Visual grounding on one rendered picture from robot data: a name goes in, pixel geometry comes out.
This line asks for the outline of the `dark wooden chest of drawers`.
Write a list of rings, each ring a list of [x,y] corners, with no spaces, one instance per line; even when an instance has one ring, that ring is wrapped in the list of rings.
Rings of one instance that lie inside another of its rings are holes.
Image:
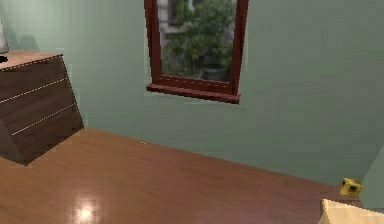
[[[59,53],[14,50],[0,63],[0,157],[28,165],[84,128]]]

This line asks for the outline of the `small yellow cube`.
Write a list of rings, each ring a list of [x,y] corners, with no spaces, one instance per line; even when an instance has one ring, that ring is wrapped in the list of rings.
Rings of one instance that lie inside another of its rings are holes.
[[[344,196],[357,198],[363,188],[359,180],[353,178],[344,178],[342,180],[339,193]]]

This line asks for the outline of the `white table lamp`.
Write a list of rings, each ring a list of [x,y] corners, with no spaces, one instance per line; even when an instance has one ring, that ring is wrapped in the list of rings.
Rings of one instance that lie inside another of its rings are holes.
[[[9,46],[6,38],[6,34],[4,31],[4,26],[2,21],[0,20],[0,63],[4,63],[8,61],[6,54],[9,52]]]

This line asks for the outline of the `red framed window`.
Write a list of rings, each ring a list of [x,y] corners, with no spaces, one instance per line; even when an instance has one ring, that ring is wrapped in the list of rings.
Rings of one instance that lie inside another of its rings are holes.
[[[144,0],[151,92],[240,102],[249,0]]]

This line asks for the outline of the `cream coloured box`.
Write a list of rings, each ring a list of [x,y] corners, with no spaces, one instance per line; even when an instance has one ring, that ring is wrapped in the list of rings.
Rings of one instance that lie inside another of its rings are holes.
[[[384,224],[384,214],[323,199],[318,224]]]

